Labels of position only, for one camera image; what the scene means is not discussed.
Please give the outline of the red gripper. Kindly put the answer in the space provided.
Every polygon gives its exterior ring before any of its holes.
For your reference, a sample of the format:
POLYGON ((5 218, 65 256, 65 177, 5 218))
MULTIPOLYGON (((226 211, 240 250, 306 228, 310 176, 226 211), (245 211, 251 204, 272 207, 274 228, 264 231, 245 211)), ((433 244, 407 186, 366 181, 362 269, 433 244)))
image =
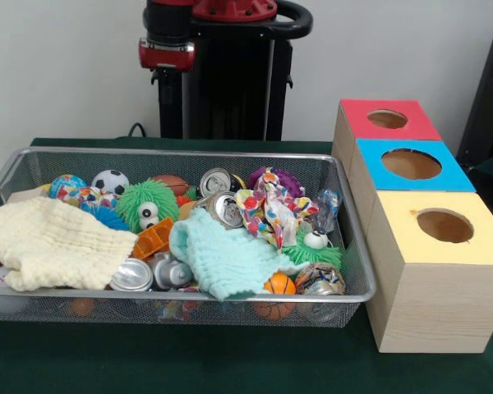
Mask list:
POLYGON ((139 61, 142 68, 159 69, 159 97, 161 99, 181 98, 181 73, 190 71, 196 60, 196 46, 193 42, 180 45, 162 45, 147 38, 140 38, 139 61))

